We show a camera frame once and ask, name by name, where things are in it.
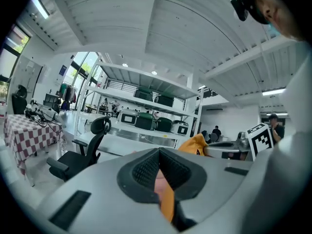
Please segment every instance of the office chair armrest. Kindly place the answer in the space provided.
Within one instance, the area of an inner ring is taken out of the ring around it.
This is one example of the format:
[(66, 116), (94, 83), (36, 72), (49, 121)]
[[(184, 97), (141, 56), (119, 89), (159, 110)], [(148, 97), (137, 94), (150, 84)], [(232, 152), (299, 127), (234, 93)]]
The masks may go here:
[(49, 157), (47, 159), (47, 163), (48, 165), (50, 165), (53, 168), (57, 168), (59, 170), (61, 170), (62, 172), (66, 172), (69, 167), (61, 162), (56, 161), (55, 159), (52, 159), (51, 157)]
[(72, 142), (75, 143), (75, 144), (78, 144), (79, 146), (84, 146), (84, 147), (88, 146), (88, 144), (86, 142), (83, 142), (83, 141), (80, 141), (80, 140), (77, 140), (77, 139), (72, 140)]

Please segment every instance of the black chair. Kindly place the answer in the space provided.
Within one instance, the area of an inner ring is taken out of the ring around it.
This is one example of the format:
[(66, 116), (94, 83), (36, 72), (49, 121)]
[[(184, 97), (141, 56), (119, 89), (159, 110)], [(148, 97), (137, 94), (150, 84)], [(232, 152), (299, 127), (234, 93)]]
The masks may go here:
[(18, 85), (18, 90), (12, 94), (12, 107), (15, 115), (23, 115), (27, 106), (27, 89)]
[(87, 154), (84, 155), (83, 147), (87, 146), (86, 143), (73, 140), (80, 146), (81, 154), (68, 151), (58, 161), (48, 158), (47, 163), (51, 166), (49, 171), (54, 176), (67, 181), (80, 173), (82, 170), (96, 164), (100, 153), (96, 155), (98, 146), (100, 145), (104, 135), (111, 130), (111, 121), (109, 116), (98, 118), (91, 124), (91, 132), (95, 134), (88, 145)]

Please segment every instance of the ceiling light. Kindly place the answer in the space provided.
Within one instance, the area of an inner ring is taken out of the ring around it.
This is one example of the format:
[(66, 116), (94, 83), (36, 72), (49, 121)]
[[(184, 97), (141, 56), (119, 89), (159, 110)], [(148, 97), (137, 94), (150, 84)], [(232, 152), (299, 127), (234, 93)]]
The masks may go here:
[(270, 91), (262, 92), (262, 95), (263, 96), (275, 95), (275, 94), (283, 93), (284, 91), (285, 91), (285, 88), (283, 88), (283, 89), (276, 89), (276, 90), (270, 90)]
[(287, 116), (288, 113), (276, 113), (277, 116)]
[(42, 16), (44, 17), (44, 19), (47, 19), (49, 17), (49, 14), (47, 13), (47, 11), (45, 10), (45, 8), (42, 6), (41, 2), (39, 0), (31, 0), (35, 7), (37, 7), (37, 9), (39, 10), (39, 12), (42, 14)]

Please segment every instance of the white shelving unit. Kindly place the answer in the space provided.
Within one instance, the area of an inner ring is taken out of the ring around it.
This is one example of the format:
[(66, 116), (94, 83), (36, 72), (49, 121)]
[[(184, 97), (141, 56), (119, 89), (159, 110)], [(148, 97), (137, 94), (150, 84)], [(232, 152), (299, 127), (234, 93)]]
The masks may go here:
[[(98, 57), (94, 66), (92, 67), (92, 70), (87, 78), (87, 81), (85, 82), (85, 85), (83, 86), (83, 89), (81, 91), (82, 95), (85, 95), (86, 90), (89, 90), (89, 93), (86, 96), (82, 97), (82, 99), (80, 99), (78, 102), (78, 110), (77, 110), (77, 115), (76, 115), (76, 120), (75, 120), (75, 133), (74, 133), (75, 138), (78, 137), (79, 118), (84, 118), (84, 119), (93, 121), (96, 118), (103, 117), (103, 115), (101, 114), (92, 114), (92, 113), (88, 114), (88, 113), (81, 112), (81, 106), (82, 106), (84, 99), (87, 96), (91, 95), (92, 93), (98, 93), (102, 96), (105, 96), (106, 98), (113, 98), (113, 99), (117, 99), (120, 101), (125, 101), (128, 103), (135, 104), (137, 106), (143, 106), (152, 110), (168, 113), (168, 114), (175, 115), (175, 116), (180, 116), (184, 118), (186, 117), (200, 118), (202, 100), (203, 100), (203, 91), (199, 93), (198, 91), (192, 90), (188, 87), (184, 87), (181, 84), (178, 84), (176, 82), (167, 80), (159, 76), (152, 75), (150, 73), (147, 73), (141, 70), (137, 70), (137, 69), (130, 68), (130, 67), (123, 67), (121, 65), (103, 63), (103, 62), (100, 62), (99, 60), (100, 60), (100, 57)], [(168, 107), (168, 106), (161, 105), (152, 101), (147, 101), (144, 99), (136, 98), (134, 96), (127, 95), (123, 92), (119, 93), (116, 90), (100, 89), (97, 87), (87, 86), (87, 84), (89, 84), (89, 81), (91, 79), (91, 75), (97, 65), (100, 65), (103, 67), (104, 72), (107, 74), (108, 79), (110, 80), (116, 80), (116, 81), (127, 83), (133, 86), (146, 87), (159, 94), (168, 93), (172, 95), (173, 97), (179, 98), (179, 99), (190, 99), (190, 98), (200, 96), (198, 115), (194, 114), (195, 105), (194, 105), (194, 110), (192, 112), (187, 112), (185, 110), (177, 109), (174, 107)], [(141, 135), (175, 139), (176, 147), (179, 146), (177, 144), (178, 142), (183, 143), (189, 138), (188, 136), (177, 135), (173, 133), (160, 132), (156, 130), (154, 131), (144, 130), (141, 128), (137, 128), (133, 125), (119, 122), (115, 118), (112, 118), (111, 122), (112, 122), (112, 127), (117, 128), (117, 129), (129, 131), (133, 133), (138, 133)], [(197, 127), (195, 128), (195, 131), (197, 131), (198, 129), (198, 122), (199, 120), (196, 122)]]
[(191, 117), (195, 117), (195, 118), (197, 118), (197, 116), (198, 116), (196, 114), (188, 113), (188, 112), (185, 112), (183, 110), (176, 109), (174, 107), (168, 107), (168, 106), (161, 105), (161, 104), (158, 104), (158, 103), (155, 103), (152, 101), (148, 101), (148, 100), (136, 98), (133, 96), (129, 96), (127, 94), (119, 93), (116, 90), (100, 89), (100, 88), (95, 88), (95, 87), (90, 87), (90, 86), (87, 86), (86, 89), (90, 90), (90, 91), (97, 92), (98, 94), (105, 96), (105, 97), (129, 102), (129, 103), (135, 104), (137, 106), (150, 108), (152, 110), (161, 111), (161, 112), (168, 113), (171, 115), (191, 116)]

